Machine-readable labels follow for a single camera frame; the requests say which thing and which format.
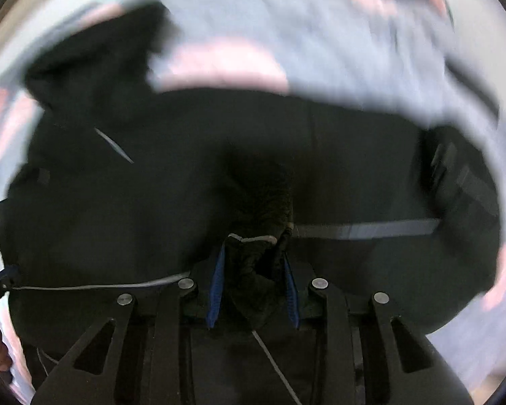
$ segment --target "dark clothing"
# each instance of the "dark clothing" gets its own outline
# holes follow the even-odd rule
[[[296,224],[440,219],[428,235],[294,239],[289,254],[343,291],[385,291],[432,331],[491,287],[497,192],[456,129],[257,91],[154,93],[147,60],[163,16],[148,4],[69,37],[28,69],[45,112],[0,203],[1,253],[23,285],[130,284],[188,270],[231,232],[248,193],[236,172],[255,157],[292,171]],[[65,353],[115,296],[14,291],[9,305],[24,341]]]

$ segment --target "gray stripe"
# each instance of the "gray stripe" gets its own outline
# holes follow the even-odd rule
[[[133,164],[133,160],[132,160],[130,157],[128,157],[128,156],[127,156],[127,154],[123,151],[123,149],[122,149],[120,146],[118,146],[118,143],[116,143],[114,140],[112,140],[112,139],[111,139],[108,135],[106,135],[106,134],[104,134],[103,132],[101,132],[99,129],[97,129],[97,128],[94,128],[94,129],[95,129],[95,131],[96,131],[99,135],[101,135],[101,136],[105,139],[105,141],[106,141],[107,143],[109,143],[109,144],[112,146],[112,148],[113,148],[113,149],[114,149],[117,153],[119,153],[119,154],[120,154],[122,157],[124,157],[127,161],[129,161],[131,164]]]
[[[85,286],[64,286],[62,288],[43,288],[40,286],[19,286],[16,289],[31,289],[34,291],[84,291],[85,289],[135,289],[135,288],[152,288],[155,286],[164,286],[175,283],[182,278],[188,277],[189,273],[174,274],[168,277],[158,278],[157,280],[151,280],[149,282],[142,283],[126,283],[124,285],[85,285]]]
[[[39,363],[43,367],[43,370],[45,371],[45,376],[49,377],[49,372],[47,371],[47,367],[45,364],[43,364],[43,361],[41,360],[41,355],[39,354],[39,347],[36,348],[35,352],[38,354]]]
[[[422,236],[433,233],[439,219],[409,219],[389,222],[364,222],[346,225],[295,225],[295,238],[367,240]]]

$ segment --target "white cable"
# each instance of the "white cable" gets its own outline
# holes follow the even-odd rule
[[[272,358],[272,355],[270,354],[270,350],[268,350],[268,348],[264,345],[264,342],[262,341],[261,337],[258,335],[257,331],[253,330],[251,333],[253,334],[253,336],[257,340],[258,345],[264,350],[264,353],[266,353],[266,356],[267,356],[268,360],[270,361],[270,363],[272,364],[272,367],[274,368],[274,370],[278,374],[279,378],[282,380],[283,384],[287,388],[287,391],[290,393],[290,395],[294,399],[296,405],[302,405],[302,403],[300,402],[300,399],[298,399],[298,396],[296,395],[296,393],[294,392],[294,390],[290,386],[289,381],[287,381],[285,375],[277,366],[276,361],[274,361],[274,358]]]
[[[231,233],[227,237],[228,238],[234,238],[234,239],[236,239],[236,240],[238,240],[238,241],[240,241],[242,243],[265,241],[265,242],[273,243],[274,245],[277,244],[277,239],[274,236],[271,236],[269,234],[267,234],[266,236],[257,236],[256,238],[243,238],[241,236],[238,236],[235,233]]]
[[[85,285],[85,286],[65,286],[62,288],[43,288],[40,286],[17,286],[12,289],[20,291],[22,289],[31,289],[34,291],[84,291],[85,289],[134,289],[134,288],[152,288],[154,286],[164,286],[175,283],[182,278],[188,277],[189,272],[174,274],[168,277],[158,278],[143,283],[128,283],[125,285]]]
[[[60,363],[60,361],[57,361],[55,360],[54,358],[51,358],[49,355],[47,355],[43,350],[41,350],[39,347],[38,347],[38,350],[41,352],[41,354],[46,357],[49,361],[55,363],[56,365],[58,365]]]
[[[36,348],[35,352],[38,354],[39,363],[43,367],[43,370],[45,370],[45,374],[47,375],[47,377],[49,377],[49,372],[47,371],[47,367],[45,366],[45,364],[43,364],[43,361],[41,360],[41,355],[39,354],[39,347]]]

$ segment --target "silver screw head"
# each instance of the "silver screw head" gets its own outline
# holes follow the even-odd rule
[[[384,292],[377,292],[373,296],[373,299],[380,304],[386,304],[387,302],[390,301],[390,297],[388,297],[388,294],[385,294]]]
[[[127,306],[133,301],[133,296],[131,294],[122,294],[118,296],[116,301],[120,306]]]
[[[178,288],[180,289],[191,289],[195,282],[191,278],[183,278],[178,281]]]
[[[328,281],[325,280],[324,278],[314,278],[313,281],[311,282],[311,284],[313,285],[313,288],[316,288],[316,289],[328,288]]]

